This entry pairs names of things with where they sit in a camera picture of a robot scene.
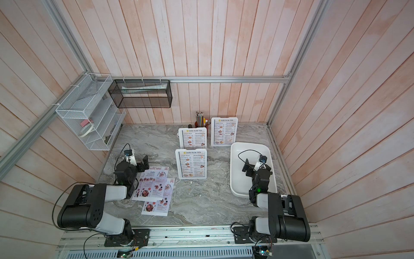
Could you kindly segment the red special menu sheet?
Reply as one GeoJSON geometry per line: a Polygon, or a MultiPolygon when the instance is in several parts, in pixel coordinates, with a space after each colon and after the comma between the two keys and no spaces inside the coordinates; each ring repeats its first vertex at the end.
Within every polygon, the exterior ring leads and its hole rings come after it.
{"type": "Polygon", "coordinates": [[[171,204],[175,185],[174,178],[167,178],[165,183],[156,183],[151,187],[151,197],[155,201],[145,201],[142,208],[142,215],[167,216],[171,204]]]}
{"type": "Polygon", "coordinates": [[[141,173],[132,200],[157,202],[163,198],[169,167],[150,167],[141,173]]]}

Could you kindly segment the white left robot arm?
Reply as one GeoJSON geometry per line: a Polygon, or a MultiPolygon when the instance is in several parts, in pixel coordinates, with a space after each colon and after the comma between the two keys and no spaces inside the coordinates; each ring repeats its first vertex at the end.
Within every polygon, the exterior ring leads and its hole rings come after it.
{"type": "Polygon", "coordinates": [[[137,174],[149,169],[148,157],[133,163],[130,157],[115,166],[116,181],[77,183],[57,215],[55,226],[64,231],[89,229],[105,237],[105,247],[142,248],[148,245],[149,229],[133,229],[128,219],[117,218],[104,211],[105,203],[132,197],[138,189],[137,174]]]}

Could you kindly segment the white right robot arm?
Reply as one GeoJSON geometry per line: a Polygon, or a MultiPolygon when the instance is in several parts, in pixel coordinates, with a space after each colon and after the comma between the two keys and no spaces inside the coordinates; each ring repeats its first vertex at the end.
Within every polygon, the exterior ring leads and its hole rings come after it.
{"type": "Polygon", "coordinates": [[[266,165],[266,158],[261,155],[255,165],[245,159],[242,171],[252,180],[252,187],[249,189],[250,202],[255,207],[266,209],[267,216],[254,216],[247,225],[231,225],[235,243],[277,239],[308,242],[311,238],[310,226],[301,198],[269,191],[273,172],[266,165]]]}

